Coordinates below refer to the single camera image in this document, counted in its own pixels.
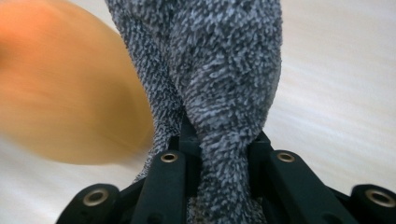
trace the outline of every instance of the light wood surface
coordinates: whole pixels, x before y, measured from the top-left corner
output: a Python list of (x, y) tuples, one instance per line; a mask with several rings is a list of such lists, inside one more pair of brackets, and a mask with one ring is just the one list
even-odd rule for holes
[[(102, 1), (79, 3), (110, 26)], [(328, 186), (396, 191), (396, 3), (284, 0), (283, 70), (264, 131)], [(81, 189), (126, 188), (144, 155), (102, 166), (45, 161), (0, 136), (0, 223), (54, 223)]]

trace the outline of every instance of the fuzzy fabric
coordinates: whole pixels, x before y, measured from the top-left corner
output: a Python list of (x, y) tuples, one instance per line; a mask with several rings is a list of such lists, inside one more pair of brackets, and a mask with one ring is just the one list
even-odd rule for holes
[(278, 0), (106, 0), (146, 90), (152, 157), (187, 112), (203, 170), (189, 223), (265, 223), (249, 195), (247, 145), (262, 130), (280, 75)]

